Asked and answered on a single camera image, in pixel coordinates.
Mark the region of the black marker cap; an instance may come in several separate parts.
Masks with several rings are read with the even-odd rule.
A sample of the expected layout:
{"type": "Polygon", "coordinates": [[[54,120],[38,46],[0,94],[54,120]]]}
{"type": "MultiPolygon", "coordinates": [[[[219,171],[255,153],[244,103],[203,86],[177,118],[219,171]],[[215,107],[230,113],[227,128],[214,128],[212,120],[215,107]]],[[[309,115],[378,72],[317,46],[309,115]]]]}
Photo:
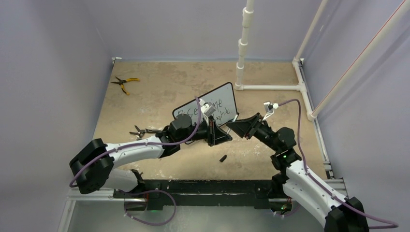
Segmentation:
{"type": "Polygon", "coordinates": [[[227,158],[227,155],[224,155],[224,156],[219,160],[219,162],[224,162],[224,161],[226,160],[226,158],[227,158]]]}

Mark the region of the small black-framed whiteboard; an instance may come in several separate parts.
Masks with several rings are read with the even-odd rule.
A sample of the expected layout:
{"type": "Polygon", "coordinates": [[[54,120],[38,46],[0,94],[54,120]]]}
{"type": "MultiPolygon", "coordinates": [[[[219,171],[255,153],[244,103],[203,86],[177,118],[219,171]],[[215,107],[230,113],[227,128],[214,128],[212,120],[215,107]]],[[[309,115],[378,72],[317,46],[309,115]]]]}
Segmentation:
{"type": "MultiPolygon", "coordinates": [[[[238,114],[234,87],[231,82],[227,82],[201,96],[198,99],[203,99],[205,102],[212,103],[216,111],[212,114],[216,124],[222,126],[233,120],[238,114]]],[[[180,114],[186,114],[191,117],[192,124],[197,122],[199,110],[195,99],[175,108],[172,116],[176,118],[180,114]]]]}

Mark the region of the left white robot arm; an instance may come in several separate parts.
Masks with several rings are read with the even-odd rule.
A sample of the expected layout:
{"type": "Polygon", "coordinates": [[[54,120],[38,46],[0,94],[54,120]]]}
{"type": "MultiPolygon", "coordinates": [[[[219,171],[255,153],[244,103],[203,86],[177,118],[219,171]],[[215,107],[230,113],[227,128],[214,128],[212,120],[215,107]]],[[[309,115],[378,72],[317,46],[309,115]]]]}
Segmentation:
{"type": "Polygon", "coordinates": [[[168,126],[153,136],[128,143],[106,144],[101,138],[91,140],[69,163],[73,179],[69,186],[82,194],[100,188],[120,189],[137,198],[144,184],[136,171],[118,170],[119,166],[146,159],[168,157],[181,149],[181,144],[205,140],[208,146],[230,142],[232,136],[222,130],[214,118],[193,123],[187,114],[179,114],[168,126]]]}

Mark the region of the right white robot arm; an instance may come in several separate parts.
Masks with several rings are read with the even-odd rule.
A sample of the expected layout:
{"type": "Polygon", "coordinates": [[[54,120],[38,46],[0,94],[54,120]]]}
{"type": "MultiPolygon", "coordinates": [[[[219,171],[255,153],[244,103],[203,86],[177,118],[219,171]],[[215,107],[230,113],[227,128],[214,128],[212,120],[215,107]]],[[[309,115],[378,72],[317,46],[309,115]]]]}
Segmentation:
{"type": "Polygon", "coordinates": [[[228,122],[227,126],[239,137],[255,137],[275,151],[271,160],[279,174],[273,176],[271,190],[276,196],[286,195],[296,200],[325,232],[369,231],[362,203],[355,197],[347,198],[321,180],[297,154],[294,130],[282,127],[273,131],[259,113],[228,122]]]}

